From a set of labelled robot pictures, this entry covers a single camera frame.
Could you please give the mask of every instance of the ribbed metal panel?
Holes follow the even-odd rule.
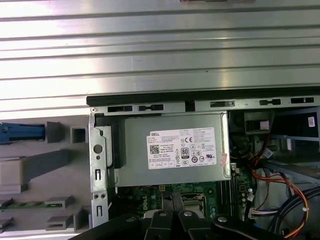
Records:
[[[0,118],[84,114],[88,95],[319,86],[319,16],[319,0],[1,1]]]

